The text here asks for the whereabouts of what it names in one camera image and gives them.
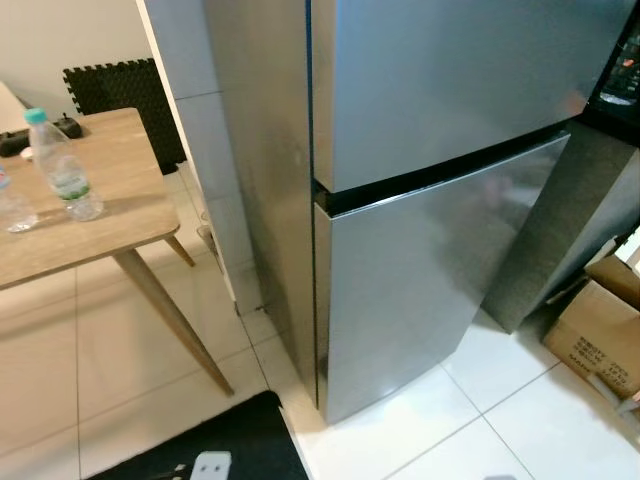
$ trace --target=table leg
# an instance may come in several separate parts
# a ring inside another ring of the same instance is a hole
[[[191,258],[191,256],[187,253],[187,251],[184,249],[184,247],[176,237],[165,238],[165,241],[171,248],[173,248],[174,252],[180,255],[180,258],[182,258],[187,265],[193,267],[196,264],[196,262],[193,261],[193,258]]]
[[[189,321],[164,289],[160,281],[153,274],[140,254],[134,250],[118,253],[113,256],[118,265],[133,280],[142,293],[147,297],[165,323],[187,347],[191,355],[206,370],[213,380],[224,390],[227,395],[233,395],[233,389],[224,378],[222,372],[211,358],[206,347],[198,338]]]

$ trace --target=bottle cap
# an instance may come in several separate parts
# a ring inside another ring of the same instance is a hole
[[[30,108],[24,112],[24,119],[29,125],[37,125],[47,121],[47,112],[44,108]]]
[[[0,190],[5,187],[8,187],[11,183],[11,177],[7,175],[7,172],[4,171],[4,168],[0,167]]]

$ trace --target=cardboard box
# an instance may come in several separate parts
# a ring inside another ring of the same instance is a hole
[[[615,254],[585,271],[589,282],[544,343],[578,375],[597,373],[624,399],[640,390],[640,277]]]

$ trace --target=tabletop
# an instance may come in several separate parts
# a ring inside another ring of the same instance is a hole
[[[72,143],[105,211],[75,222],[31,162],[0,159],[9,188],[26,195],[40,218],[27,232],[0,232],[0,289],[170,237],[180,227],[138,111],[76,120],[85,136]]]

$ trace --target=black rug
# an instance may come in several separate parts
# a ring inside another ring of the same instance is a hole
[[[91,480],[146,480],[193,465],[202,451],[231,452],[229,480],[308,480],[279,406],[263,392]]]

